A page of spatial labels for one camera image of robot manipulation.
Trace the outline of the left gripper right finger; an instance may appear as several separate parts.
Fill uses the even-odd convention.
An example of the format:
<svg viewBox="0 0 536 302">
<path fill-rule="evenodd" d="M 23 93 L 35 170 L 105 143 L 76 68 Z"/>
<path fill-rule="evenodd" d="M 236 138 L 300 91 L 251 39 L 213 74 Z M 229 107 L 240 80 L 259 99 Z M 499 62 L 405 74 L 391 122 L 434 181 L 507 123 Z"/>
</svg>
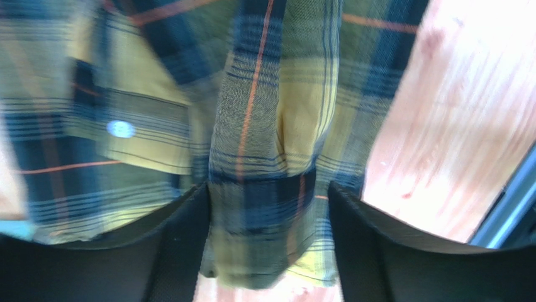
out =
<svg viewBox="0 0 536 302">
<path fill-rule="evenodd" d="M 435 236 L 328 189 L 345 301 L 534 301 L 535 247 L 486 249 Z"/>
</svg>

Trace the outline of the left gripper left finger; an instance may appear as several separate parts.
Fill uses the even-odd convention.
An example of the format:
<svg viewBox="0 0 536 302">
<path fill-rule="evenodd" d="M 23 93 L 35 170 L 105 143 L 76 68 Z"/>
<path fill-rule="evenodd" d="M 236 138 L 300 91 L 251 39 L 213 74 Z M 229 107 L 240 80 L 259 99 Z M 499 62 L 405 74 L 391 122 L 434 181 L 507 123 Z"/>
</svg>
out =
<svg viewBox="0 0 536 302">
<path fill-rule="evenodd" d="M 192 301 L 209 230 L 205 184 L 91 242 L 1 236 L 2 301 Z"/>
</svg>

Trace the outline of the yellow plaid long sleeve shirt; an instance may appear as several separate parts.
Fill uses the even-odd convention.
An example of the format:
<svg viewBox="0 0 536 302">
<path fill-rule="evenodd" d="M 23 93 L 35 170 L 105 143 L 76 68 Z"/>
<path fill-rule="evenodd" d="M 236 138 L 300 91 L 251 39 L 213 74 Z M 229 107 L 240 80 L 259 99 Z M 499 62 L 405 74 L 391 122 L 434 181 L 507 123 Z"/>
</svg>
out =
<svg viewBox="0 0 536 302">
<path fill-rule="evenodd" d="M 1 142 L 47 245 L 206 182 L 201 273 L 337 280 L 327 190 L 362 185 L 426 1 L 2 1 Z"/>
</svg>

